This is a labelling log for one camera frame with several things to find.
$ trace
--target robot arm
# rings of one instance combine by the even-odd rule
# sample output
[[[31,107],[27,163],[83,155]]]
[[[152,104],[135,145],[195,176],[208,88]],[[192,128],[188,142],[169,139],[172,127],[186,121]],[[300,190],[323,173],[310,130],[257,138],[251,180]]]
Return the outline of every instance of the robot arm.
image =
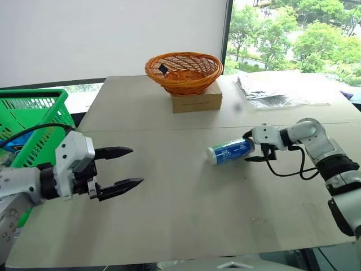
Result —
[[[338,227],[343,233],[349,236],[355,235],[359,239],[361,236],[359,165],[349,159],[333,139],[327,137],[324,127],[318,121],[302,119],[296,125],[285,129],[267,125],[257,126],[247,132],[245,137],[252,137],[255,144],[260,144],[264,155],[264,157],[247,159],[249,161],[276,160],[276,150],[295,150],[294,145],[303,144],[332,196],[328,205]]]
[[[56,166],[50,163],[33,168],[0,170],[0,269],[14,243],[21,215],[46,199],[70,200],[74,194],[88,193],[99,201],[126,193],[142,178],[130,178],[102,188],[96,181],[95,160],[113,159],[133,150],[126,147],[94,149],[91,138],[71,131],[55,150]]]

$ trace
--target green foliage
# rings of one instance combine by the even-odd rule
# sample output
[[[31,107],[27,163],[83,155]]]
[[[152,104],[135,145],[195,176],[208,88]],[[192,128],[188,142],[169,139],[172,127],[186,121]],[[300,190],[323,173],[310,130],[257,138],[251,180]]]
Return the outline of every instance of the green foliage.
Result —
[[[284,71],[287,69],[287,60],[285,58],[276,58],[268,67],[271,71]]]
[[[294,60],[288,61],[286,63],[286,70],[289,69],[298,69],[298,62]]]
[[[351,2],[344,2],[344,8],[346,10],[352,10],[354,8],[357,8],[358,4],[356,3],[351,3]]]
[[[237,50],[228,43],[227,55],[229,56],[229,55],[236,55],[236,54],[237,54]]]
[[[324,62],[317,53],[310,54],[304,61],[299,63],[301,72],[320,72],[323,69]]]
[[[301,0],[274,0],[273,7],[280,8],[285,6],[291,6],[296,9],[300,2]]]
[[[341,82],[350,86],[361,86],[361,64],[341,64],[336,73]]]
[[[259,55],[253,55],[253,54],[250,54],[250,53],[247,54],[246,58],[252,58],[252,59],[255,59],[255,60],[262,61],[262,58]]]
[[[340,24],[338,26],[341,26],[341,25],[349,25],[351,24],[351,18],[357,14],[357,11],[356,10],[345,10],[345,13],[343,15],[343,18],[342,20],[340,21]]]
[[[261,69],[260,67],[256,67],[256,65],[254,65],[254,66],[248,65],[248,64],[246,64],[246,62],[240,63],[239,69],[244,72],[261,72],[261,71],[263,71],[263,69]]]
[[[322,23],[343,21],[345,17],[344,6],[339,0],[302,0],[297,11],[305,16],[304,21],[308,23],[316,20]]]
[[[300,61],[304,61],[312,53],[318,54],[321,59],[334,59],[341,37],[339,29],[316,21],[297,38],[294,55]]]
[[[96,90],[99,90],[101,87],[102,87],[102,83],[62,86],[61,88],[64,89],[68,93],[75,93],[75,92],[96,91]]]
[[[268,66],[279,67],[284,62],[287,50],[291,46],[287,34],[297,28],[293,8],[282,7],[276,20],[265,20],[259,30],[258,51]]]
[[[357,19],[360,19],[361,18],[361,6],[356,6],[356,8],[353,8],[352,10],[350,10],[348,12],[348,15],[349,17],[351,17],[352,15],[355,15],[355,17]]]
[[[335,56],[335,62],[360,63],[361,41],[358,37],[342,37],[340,46]]]
[[[247,58],[248,57],[248,51],[247,51],[247,49],[243,49],[242,51],[240,51],[240,53],[239,53],[239,56],[241,57],[241,58]]]
[[[239,63],[237,61],[232,60],[229,56],[226,57],[226,61],[224,63],[224,74],[231,75],[233,73],[239,72]]]
[[[229,39],[236,49],[237,60],[240,49],[248,46],[255,39],[257,19],[258,13],[254,7],[245,6],[242,10],[238,10],[235,5],[233,6]]]

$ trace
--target plastic bag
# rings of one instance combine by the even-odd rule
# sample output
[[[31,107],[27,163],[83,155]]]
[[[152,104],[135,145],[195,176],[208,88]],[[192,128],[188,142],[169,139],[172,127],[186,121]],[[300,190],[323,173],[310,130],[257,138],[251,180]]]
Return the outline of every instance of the plastic bag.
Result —
[[[317,73],[266,71],[237,74],[236,85],[256,109],[267,110],[308,105],[328,105],[327,91],[335,82]]]

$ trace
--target wicker basket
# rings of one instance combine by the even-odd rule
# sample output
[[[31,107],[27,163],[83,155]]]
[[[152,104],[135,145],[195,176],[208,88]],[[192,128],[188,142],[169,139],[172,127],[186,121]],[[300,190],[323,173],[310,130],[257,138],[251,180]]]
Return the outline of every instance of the wicker basket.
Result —
[[[170,94],[185,96],[204,93],[222,74],[223,65],[211,55],[183,52],[151,58],[145,70]]]

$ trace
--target white table surface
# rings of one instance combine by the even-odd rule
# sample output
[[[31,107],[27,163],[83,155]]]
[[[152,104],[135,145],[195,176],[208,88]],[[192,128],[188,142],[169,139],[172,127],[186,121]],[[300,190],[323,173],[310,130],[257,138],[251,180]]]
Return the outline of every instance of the white table surface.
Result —
[[[97,130],[98,125],[103,125],[100,122],[95,125],[98,118],[93,114],[102,111],[97,108],[101,104],[98,99],[104,100],[102,95],[107,95],[102,91],[86,115],[82,130]],[[226,105],[222,104],[220,115],[227,110]],[[356,121],[358,115],[353,105],[348,105],[338,104],[342,112],[330,110],[333,105],[318,107],[316,115],[308,115],[312,107],[301,106],[294,108],[298,113],[292,117],[280,110],[278,115],[284,116],[279,121],[291,122],[289,119],[295,118],[296,122],[310,116],[332,121],[331,116],[323,116],[323,111],[354,120],[325,124],[325,128],[351,159],[361,163],[361,123]],[[235,139],[248,127],[189,129],[192,126],[187,126],[186,120],[197,119],[199,112],[185,113],[192,117],[179,114],[186,120],[180,121],[179,117],[178,123],[188,129],[171,129],[174,124],[166,117],[163,129],[157,122],[139,120],[133,127],[127,127],[121,124],[130,123],[122,120],[137,111],[137,106],[126,109],[113,107],[113,115],[118,116],[114,125],[119,125],[114,129],[128,131],[106,132],[104,122],[104,127],[99,128],[105,129],[103,132],[85,134],[93,139],[95,147],[120,145],[135,150],[123,158],[97,161],[100,184],[111,185],[129,177],[145,177],[145,181],[122,196],[100,203],[81,195],[69,202],[50,200],[35,208],[15,243],[9,266],[150,263],[290,250],[352,240],[337,228],[327,206],[330,196],[320,177],[312,181],[302,181],[297,176],[279,178],[271,174],[266,164],[243,160],[216,167],[206,162],[206,147]],[[174,116],[168,109],[163,109],[163,114]],[[265,119],[270,123],[269,114],[276,115],[272,111],[255,114],[261,123]],[[280,173],[294,172],[300,164],[300,155],[294,152],[279,152],[278,159],[273,165]]]
[[[325,90],[330,106],[299,106],[282,110],[255,110],[245,101],[232,80],[217,79],[223,91],[221,109],[173,114],[169,94],[146,76],[110,76],[82,120],[83,132],[154,129],[253,127],[290,125],[303,117],[316,117],[322,124],[361,122],[360,112],[332,84]],[[235,110],[240,103],[242,110]]]

